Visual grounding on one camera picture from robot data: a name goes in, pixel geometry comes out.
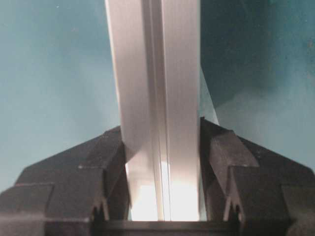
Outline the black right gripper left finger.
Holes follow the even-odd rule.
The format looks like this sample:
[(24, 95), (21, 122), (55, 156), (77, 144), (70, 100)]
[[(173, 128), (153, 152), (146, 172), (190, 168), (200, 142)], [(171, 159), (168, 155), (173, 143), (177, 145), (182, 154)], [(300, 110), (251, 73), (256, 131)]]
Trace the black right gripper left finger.
[(119, 127), (26, 167), (0, 195), (3, 236), (94, 236), (126, 220), (129, 191)]

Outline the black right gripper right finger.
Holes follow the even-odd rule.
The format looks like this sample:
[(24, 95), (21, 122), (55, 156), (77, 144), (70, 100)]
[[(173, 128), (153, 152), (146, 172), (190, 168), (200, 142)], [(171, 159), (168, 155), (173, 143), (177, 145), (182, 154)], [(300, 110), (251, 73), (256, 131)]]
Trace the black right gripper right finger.
[(205, 118), (200, 157), (210, 219), (237, 222), (241, 236), (314, 235), (312, 169)]

